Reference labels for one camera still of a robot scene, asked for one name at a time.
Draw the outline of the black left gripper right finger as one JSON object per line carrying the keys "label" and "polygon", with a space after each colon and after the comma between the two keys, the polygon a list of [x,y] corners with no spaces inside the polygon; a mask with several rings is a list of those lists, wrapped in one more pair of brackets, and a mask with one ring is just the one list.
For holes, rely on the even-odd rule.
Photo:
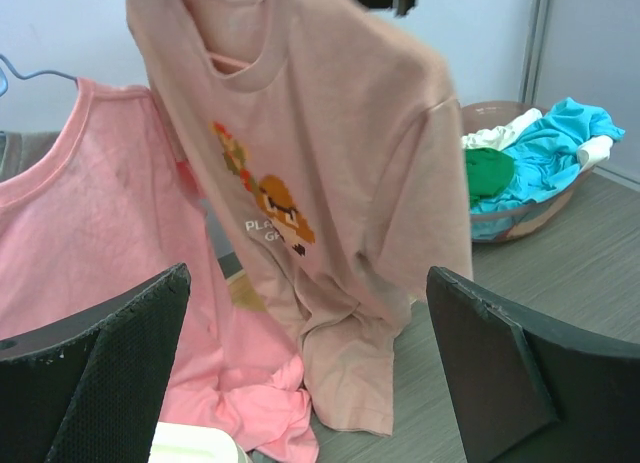
{"label": "black left gripper right finger", "polygon": [[427,301],[469,462],[636,462],[639,346],[442,267]]}

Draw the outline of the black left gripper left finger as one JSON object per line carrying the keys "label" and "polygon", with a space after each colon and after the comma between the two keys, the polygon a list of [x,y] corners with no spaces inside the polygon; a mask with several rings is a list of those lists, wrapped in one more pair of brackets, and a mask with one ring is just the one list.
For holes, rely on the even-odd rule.
{"label": "black left gripper left finger", "polygon": [[147,461],[190,286],[187,266],[176,264],[2,340],[2,461]]}

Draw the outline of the dusty pink mario t shirt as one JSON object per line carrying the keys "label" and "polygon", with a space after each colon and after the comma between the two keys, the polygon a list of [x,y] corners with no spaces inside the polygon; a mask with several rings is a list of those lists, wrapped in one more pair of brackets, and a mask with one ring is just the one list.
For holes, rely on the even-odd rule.
{"label": "dusty pink mario t shirt", "polygon": [[126,0],[177,160],[297,344],[318,419],[392,432],[394,342],[471,277],[445,60],[356,0]]}

